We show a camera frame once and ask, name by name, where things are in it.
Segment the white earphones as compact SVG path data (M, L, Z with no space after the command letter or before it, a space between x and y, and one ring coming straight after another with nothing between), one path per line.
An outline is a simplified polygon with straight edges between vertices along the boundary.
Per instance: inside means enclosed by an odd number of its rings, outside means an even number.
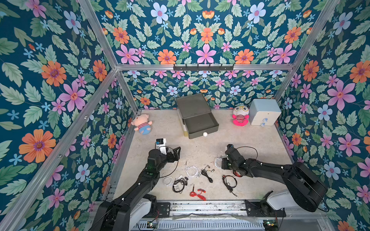
M222 169L222 161L223 159L221 157L217 157L214 159L214 165L218 169Z
M200 176L200 170L195 165L187 165L185 168L185 172L188 178L198 178Z
M182 175L180 175L179 177L177 177L177 178L172 178L172 177L165 177L165 178L163 178L162 179L162 183L163 183L163 185L165 185L165 186L173 186L174 185L174 183L175 183L175 181L176 180L180 180L180 179L182 179L183 178L183 176Z

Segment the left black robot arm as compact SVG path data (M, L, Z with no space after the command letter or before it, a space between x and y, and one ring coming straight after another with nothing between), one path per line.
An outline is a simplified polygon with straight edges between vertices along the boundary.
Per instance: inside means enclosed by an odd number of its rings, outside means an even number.
M149 194L156 186L160 171L167 163L179 161L181 147L168 146L152 149L148 153L147 164L136 182L113 201L104 201L97 209L90 231L130 231L146 215L158 214L157 198Z

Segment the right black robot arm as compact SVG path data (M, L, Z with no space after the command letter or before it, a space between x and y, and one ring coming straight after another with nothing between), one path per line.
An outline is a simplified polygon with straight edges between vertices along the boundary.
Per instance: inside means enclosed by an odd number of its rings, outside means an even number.
M221 168L232 170L236 176L263 178L286 185L287 190L267 196L267 204L275 210L299 206L308 212L315 212L325 202L327 186L301 162L278 165L255 158L245 159L232 144L226 146L225 155Z

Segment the black earphones right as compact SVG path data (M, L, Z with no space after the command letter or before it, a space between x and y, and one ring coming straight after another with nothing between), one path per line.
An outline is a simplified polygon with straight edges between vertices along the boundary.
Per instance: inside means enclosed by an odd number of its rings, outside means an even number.
M231 176L231 175L223 175L222 176L222 181L223 181L223 184L224 186L227 188L227 190L233 194L235 197L238 197L235 193L234 193L234 189L236 188L236 186L238 185L238 182L236 180L236 178L234 176Z

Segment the black earphones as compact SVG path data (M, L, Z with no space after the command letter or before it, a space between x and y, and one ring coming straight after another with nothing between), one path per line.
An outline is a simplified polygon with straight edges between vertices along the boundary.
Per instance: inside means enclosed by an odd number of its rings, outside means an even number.
M207 165L204 169L201 170L201 175L206 177L209 183L213 183L214 180L209 176L208 171L210 170L210 166Z
M172 191L174 193L182 193L187 185L188 185L188 177L179 178L174 181L172 185Z
M238 197L235 193L234 193L234 189L236 188L236 186L238 185L238 182L236 180L236 178L234 176L231 176L231 175L223 175L222 176L222 181L223 181L223 184L224 186L227 188L227 190L233 194L235 197Z

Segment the black earphones center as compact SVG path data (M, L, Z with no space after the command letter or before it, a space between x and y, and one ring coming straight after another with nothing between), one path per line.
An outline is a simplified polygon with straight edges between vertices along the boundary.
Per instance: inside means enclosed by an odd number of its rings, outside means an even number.
M210 166L207 165L204 169L201 170L201 175L206 177L209 183L213 183L214 180L209 176L208 171L210 170Z

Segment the black earphones left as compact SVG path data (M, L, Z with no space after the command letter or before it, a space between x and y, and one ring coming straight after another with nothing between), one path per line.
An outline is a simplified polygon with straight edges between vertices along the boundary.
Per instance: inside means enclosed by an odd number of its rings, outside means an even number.
M179 178L174 181L172 185L172 191L174 193L182 193L187 185L188 185L188 177Z

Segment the red earphones front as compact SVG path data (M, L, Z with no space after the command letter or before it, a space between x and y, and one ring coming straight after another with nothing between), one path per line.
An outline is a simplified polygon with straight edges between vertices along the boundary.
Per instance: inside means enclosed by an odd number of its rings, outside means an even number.
M205 197L205 193L206 191L204 189L198 189L197 191L195 191L195 185L193 185L193 188L192 188L192 191L190 192L190 197L196 197L202 201L206 201L206 197Z

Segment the white blue drawer cabinet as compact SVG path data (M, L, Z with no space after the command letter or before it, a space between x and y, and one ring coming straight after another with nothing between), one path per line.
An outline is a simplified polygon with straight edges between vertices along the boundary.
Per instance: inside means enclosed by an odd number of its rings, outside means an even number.
M281 115L281 109L275 99L254 99L249 111L252 126L273 126Z

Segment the pink pig plush toy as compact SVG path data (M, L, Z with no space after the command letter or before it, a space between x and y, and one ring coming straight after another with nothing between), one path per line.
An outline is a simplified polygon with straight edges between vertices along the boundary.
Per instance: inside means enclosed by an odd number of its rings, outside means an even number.
M142 114L131 121L131 125L135 127L134 130L142 135L151 133L152 124L153 122L149 121L149 114Z

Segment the pink white plush toy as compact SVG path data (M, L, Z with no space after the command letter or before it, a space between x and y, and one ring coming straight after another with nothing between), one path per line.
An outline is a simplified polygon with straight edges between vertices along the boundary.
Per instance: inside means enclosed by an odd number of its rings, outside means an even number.
M233 124L244 127L249 123L249 109L245 105L237 106L233 109Z

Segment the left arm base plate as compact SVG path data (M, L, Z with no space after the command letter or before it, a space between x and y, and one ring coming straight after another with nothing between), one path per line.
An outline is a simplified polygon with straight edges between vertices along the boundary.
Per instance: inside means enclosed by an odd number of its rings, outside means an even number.
M168 218L170 216L171 203L155 202L152 203L150 211L144 218Z

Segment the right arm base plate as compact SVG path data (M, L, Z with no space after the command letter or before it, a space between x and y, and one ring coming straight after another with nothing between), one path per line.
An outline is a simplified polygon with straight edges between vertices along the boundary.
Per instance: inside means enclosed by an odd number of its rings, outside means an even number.
M286 212L284 210L278 209L274 210L266 200L262 201L249 201L244 200L246 212L249 217L286 217Z

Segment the black wall hook rail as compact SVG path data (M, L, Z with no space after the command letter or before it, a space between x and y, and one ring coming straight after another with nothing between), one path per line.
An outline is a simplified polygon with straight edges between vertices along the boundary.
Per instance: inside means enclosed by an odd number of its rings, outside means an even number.
M234 65L226 65L226 64L182 64L182 65L173 65L173 71L220 72L220 71L232 71L232 70L234 70Z

